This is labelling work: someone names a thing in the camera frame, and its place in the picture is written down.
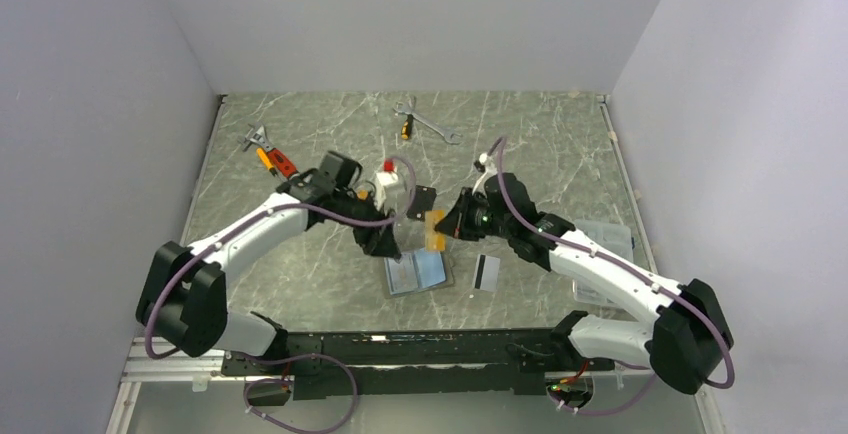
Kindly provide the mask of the black credit card stack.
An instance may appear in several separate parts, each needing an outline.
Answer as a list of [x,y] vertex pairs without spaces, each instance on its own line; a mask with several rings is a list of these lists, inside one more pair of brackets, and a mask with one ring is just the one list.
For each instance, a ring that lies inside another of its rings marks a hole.
[[435,188],[417,185],[413,202],[406,211],[406,217],[410,220],[423,222],[426,213],[433,209],[436,198],[437,190]]

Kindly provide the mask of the grey card holder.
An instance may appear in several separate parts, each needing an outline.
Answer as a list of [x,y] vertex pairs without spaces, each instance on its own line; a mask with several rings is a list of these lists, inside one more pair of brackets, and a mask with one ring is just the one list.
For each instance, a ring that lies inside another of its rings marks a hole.
[[383,289],[388,298],[404,297],[427,291],[444,289],[455,285],[452,266],[444,252],[430,252],[426,249],[404,252],[399,259],[411,259],[417,269],[419,289],[415,292],[392,296],[388,292],[385,258],[383,260],[384,278]]

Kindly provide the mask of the single silver credit card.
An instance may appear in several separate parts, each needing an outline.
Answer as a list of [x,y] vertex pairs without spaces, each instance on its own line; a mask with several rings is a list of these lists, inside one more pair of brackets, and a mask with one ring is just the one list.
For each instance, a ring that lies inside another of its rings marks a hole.
[[472,288],[475,290],[494,293],[497,290],[501,259],[480,254],[475,264]]

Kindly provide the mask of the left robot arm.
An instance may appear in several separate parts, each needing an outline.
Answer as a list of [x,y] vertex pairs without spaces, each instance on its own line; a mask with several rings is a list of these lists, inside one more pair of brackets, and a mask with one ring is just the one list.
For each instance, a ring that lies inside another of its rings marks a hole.
[[223,230],[188,246],[174,241],[154,254],[136,308],[151,359],[182,352],[199,357],[210,350],[237,353],[264,374],[291,359],[288,332],[259,313],[229,310],[232,282],[285,241],[327,220],[350,227],[363,253],[397,259],[393,227],[407,207],[389,207],[386,194],[401,191],[415,199],[416,173],[400,156],[385,159],[374,191],[355,191],[359,162],[335,151],[321,164],[290,176],[258,207]]

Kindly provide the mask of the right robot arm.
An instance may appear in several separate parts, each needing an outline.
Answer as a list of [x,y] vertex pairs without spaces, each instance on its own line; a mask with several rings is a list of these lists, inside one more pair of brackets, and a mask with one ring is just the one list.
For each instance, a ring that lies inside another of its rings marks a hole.
[[734,340],[710,285],[662,277],[602,247],[572,222],[538,210],[513,174],[496,175],[479,190],[462,189],[434,229],[463,241],[501,238],[520,259],[588,285],[631,315],[621,321],[567,314],[550,332],[560,367],[618,361],[653,371],[683,394],[735,384]]

